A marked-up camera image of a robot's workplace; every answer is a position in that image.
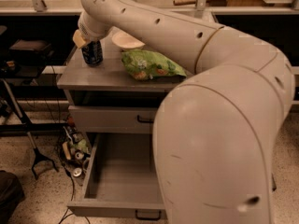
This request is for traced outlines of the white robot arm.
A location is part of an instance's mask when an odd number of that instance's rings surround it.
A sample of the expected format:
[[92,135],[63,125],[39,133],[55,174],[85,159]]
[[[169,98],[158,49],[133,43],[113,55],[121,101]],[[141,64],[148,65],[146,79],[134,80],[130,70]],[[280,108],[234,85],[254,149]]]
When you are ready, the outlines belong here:
[[169,224],[273,224],[272,149],[295,84],[286,56],[236,29],[134,0],[81,4],[77,45],[118,27],[191,73],[153,125]]

